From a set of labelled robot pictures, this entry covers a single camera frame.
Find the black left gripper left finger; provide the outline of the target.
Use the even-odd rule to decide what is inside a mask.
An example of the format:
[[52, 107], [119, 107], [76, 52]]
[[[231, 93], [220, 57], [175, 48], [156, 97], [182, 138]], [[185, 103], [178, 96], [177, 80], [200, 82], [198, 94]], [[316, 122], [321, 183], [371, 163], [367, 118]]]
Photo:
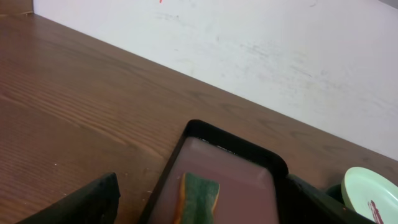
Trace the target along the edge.
[[113, 224], [119, 198], [117, 176], [108, 173], [17, 224]]

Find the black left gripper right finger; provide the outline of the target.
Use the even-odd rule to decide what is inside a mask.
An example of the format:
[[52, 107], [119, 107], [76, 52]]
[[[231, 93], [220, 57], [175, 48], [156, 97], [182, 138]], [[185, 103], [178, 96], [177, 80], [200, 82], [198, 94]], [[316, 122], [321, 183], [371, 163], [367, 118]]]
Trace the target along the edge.
[[284, 180], [284, 222], [298, 224], [374, 224], [295, 175]]

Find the green yellow sponge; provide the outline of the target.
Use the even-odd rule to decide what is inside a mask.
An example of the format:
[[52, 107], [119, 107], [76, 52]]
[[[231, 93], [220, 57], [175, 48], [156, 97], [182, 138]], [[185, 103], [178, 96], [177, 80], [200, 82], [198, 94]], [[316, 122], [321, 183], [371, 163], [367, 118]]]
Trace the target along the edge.
[[214, 224], [220, 184], [186, 172], [182, 175], [174, 224]]

